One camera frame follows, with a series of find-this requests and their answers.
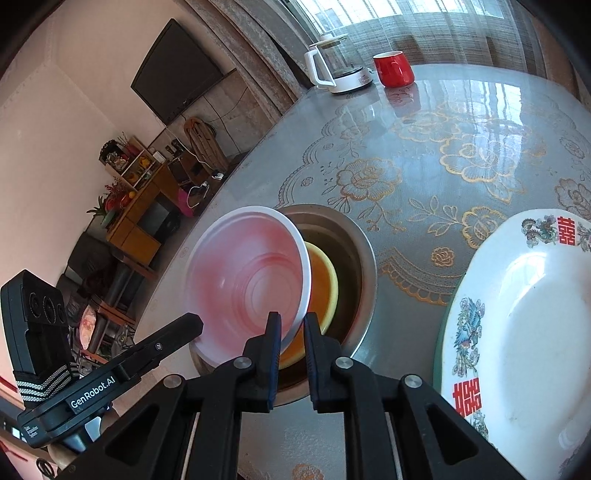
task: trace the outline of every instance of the glass kettle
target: glass kettle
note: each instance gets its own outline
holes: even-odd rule
[[[328,87],[332,93],[350,92],[373,82],[347,34],[322,35],[319,42],[310,45],[304,59],[310,81],[319,87]]]

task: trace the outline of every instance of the white kettle base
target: white kettle base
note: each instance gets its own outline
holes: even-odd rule
[[[373,81],[369,70],[362,68],[358,72],[335,78],[336,86],[328,87],[328,91],[330,93],[346,93],[364,87]]]

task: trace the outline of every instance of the pink plastic bowl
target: pink plastic bowl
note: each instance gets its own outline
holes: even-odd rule
[[[281,351],[295,337],[310,300],[310,259],[297,228],[267,207],[243,207],[218,219],[187,264],[184,306],[203,321],[195,342],[216,367],[240,356],[281,314]]]

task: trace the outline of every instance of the television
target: television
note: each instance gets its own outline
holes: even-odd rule
[[[170,125],[221,78],[217,65],[171,18],[150,48],[131,88],[164,125]]]

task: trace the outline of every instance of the screw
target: screw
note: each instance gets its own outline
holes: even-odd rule
[[[250,358],[248,358],[247,356],[239,356],[238,358],[236,358],[234,360],[234,366],[236,368],[239,368],[240,370],[242,370],[244,368],[248,368],[251,365],[252,365],[252,360]]]
[[[180,375],[169,375],[164,378],[166,388],[177,388],[181,383],[183,383],[183,379]]]
[[[423,380],[418,375],[407,375],[404,378],[404,383],[410,388],[418,388],[423,384]]]
[[[351,368],[353,366],[353,361],[348,356],[340,356],[335,360],[335,365],[339,368]]]

